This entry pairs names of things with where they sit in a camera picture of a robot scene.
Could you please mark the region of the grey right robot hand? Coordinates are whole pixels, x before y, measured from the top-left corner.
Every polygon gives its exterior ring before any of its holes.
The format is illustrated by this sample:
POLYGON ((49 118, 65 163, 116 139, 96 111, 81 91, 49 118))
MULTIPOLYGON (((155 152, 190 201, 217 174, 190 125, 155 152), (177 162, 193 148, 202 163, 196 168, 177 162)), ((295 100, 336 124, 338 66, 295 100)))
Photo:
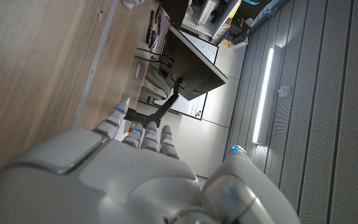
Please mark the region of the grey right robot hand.
POLYGON ((205 184, 180 160, 169 126, 135 125, 120 102, 0 168, 0 223, 298 223, 287 198, 234 146, 205 184))

